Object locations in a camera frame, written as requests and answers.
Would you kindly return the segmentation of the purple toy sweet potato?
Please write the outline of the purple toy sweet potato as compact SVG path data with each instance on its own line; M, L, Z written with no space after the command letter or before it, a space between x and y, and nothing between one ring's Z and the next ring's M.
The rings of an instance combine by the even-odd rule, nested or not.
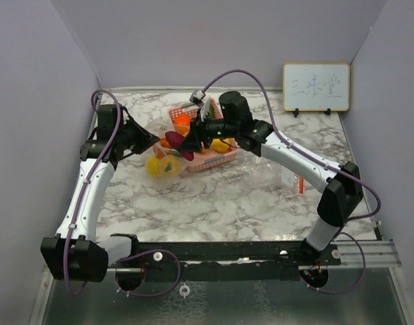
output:
M176 131L167 131L165 133L165 138L171 148L175 149L183 158L188 161L192 161L194 159L193 152L188 152L180 149L180 146L185 139L180 133Z

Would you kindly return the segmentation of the pink plastic basket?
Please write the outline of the pink plastic basket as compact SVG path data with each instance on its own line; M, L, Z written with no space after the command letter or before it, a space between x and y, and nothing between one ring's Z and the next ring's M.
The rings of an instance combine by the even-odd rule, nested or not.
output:
M198 108L196 106L186 107L177 106L168 109L168 117L172 123L172 131L175 131L173 122L181 114L186 114L191 118L196 117ZM220 166L225 163L229 163L235 159L238 153L238 148L233 139L231 139L231 148L226 153L218 153L209 149L203 149L201 152L194 153L194 159L192 161L186 160L186 170L189 173L197 173L206 169Z

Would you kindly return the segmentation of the clear zip top bag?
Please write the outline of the clear zip top bag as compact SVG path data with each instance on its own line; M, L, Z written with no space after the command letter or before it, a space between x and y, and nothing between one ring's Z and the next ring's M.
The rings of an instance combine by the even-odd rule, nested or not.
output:
M184 172L189 166L189 161L171 148L165 138L167 131L174 130L170 121L156 118L147 124L146 129L159 137L159 142L147 151L146 173L155 179L171 179Z

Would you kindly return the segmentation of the yellow toy lemon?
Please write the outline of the yellow toy lemon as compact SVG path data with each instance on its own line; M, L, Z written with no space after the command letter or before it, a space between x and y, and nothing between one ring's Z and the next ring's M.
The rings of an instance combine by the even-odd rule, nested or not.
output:
M156 156L151 156L147 159L147 162L145 164L145 169L148 175L154 178L157 178L160 176L159 162L160 162L160 159L157 158Z

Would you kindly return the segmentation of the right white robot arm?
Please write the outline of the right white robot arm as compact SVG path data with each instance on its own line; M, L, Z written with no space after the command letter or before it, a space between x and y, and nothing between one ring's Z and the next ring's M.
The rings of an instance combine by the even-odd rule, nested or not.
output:
M319 218L304 240L301 256L310 265L323 260L326 246L363 198L359 168L352 162L341 165L321 158L275 131L271 123L253 118L247 99L238 91L220 96L222 118L210 117L210 98L201 91L195 91L189 100L198 111L189 133L177 145L185 158L209 147L215 139L232 138L242 150L293 171L321 193Z

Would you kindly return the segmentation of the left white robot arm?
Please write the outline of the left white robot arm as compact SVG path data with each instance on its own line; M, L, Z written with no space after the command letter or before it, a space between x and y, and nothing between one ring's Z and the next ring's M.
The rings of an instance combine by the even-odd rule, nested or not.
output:
M97 242L97 221L118 163L127 157L125 152L142 154L158 140L125 107L99 107L97 126L80 147L80 169L70 206L55 235L41 243L41 254L56 280L101 282L115 262L125 267L138 263L136 237L117 234Z

